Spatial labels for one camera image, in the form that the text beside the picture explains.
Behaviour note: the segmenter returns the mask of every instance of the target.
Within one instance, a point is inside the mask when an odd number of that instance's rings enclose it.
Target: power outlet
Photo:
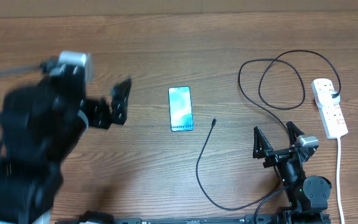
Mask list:
[[[341,98],[340,96],[332,98],[332,94],[337,93],[332,81],[319,78],[311,83],[311,88],[327,138],[336,139],[347,134],[347,126],[339,106]]]

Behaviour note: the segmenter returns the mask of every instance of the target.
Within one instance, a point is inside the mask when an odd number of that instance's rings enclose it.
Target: wooden surface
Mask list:
[[[358,0],[0,0],[0,18],[345,10]]]
[[[358,11],[204,14],[182,16],[66,17],[0,19],[0,69],[36,64],[60,51],[91,52],[95,81],[88,95],[109,95],[131,76],[128,120],[110,130],[90,129],[63,163],[65,184],[55,199],[52,220],[88,209],[117,217],[241,217],[255,206],[226,212],[210,204],[198,187],[196,159],[212,119],[218,122],[200,162],[200,179],[220,205],[238,207],[268,192],[276,178],[252,159],[253,127],[262,128],[275,149],[287,146],[283,129],[249,103],[237,87],[243,62],[272,58],[291,49],[315,50],[332,61],[342,81],[341,106],[349,134],[342,138],[341,188],[348,223],[358,223]],[[325,138],[310,83],[337,82],[328,64],[315,55],[282,58],[300,72],[306,87],[303,106],[273,112],[320,140],[304,165],[307,175],[333,183],[329,213],[339,223],[336,204],[336,141]],[[244,68],[242,86],[257,97],[267,63]],[[39,81],[38,73],[0,79],[0,108],[11,89]],[[191,88],[195,129],[172,133],[167,90]],[[274,65],[262,94],[274,105],[295,105],[301,87],[294,72]],[[261,213],[287,205],[283,194]]]

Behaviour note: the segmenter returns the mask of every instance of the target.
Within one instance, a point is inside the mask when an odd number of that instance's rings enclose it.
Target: white power strip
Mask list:
[[[311,83],[311,88],[314,94],[318,111],[320,112],[321,121],[323,122],[324,130],[327,138],[338,140],[338,157],[336,164],[336,192],[339,215],[341,216],[341,223],[345,224],[341,202],[341,185],[340,185],[340,170],[341,170],[341,137],[347,134],[347,127],[345,119],[342,114],[339,101],[341,97],[333,98],[333,94],[337,93],[334,89],[334,84],[331,80],[326,78],[319,78]]]

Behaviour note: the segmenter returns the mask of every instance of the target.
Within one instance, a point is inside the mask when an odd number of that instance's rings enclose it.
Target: blue phone screen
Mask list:
[[[190,87],[170,88],[169,108],[172,131],[193,130],[193,113],[191,112]]]

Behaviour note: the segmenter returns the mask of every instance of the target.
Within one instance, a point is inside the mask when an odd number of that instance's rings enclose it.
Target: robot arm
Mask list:
[[[110,112],[105,99],[86,98],[92,66],[89,54],[64,51],[41,63],[40,83],[6,95],[0,113],[0,221],[33,223],[48,212],[63,183],[60,164],[87,128],[125,123],[131,80],[113,88]]]

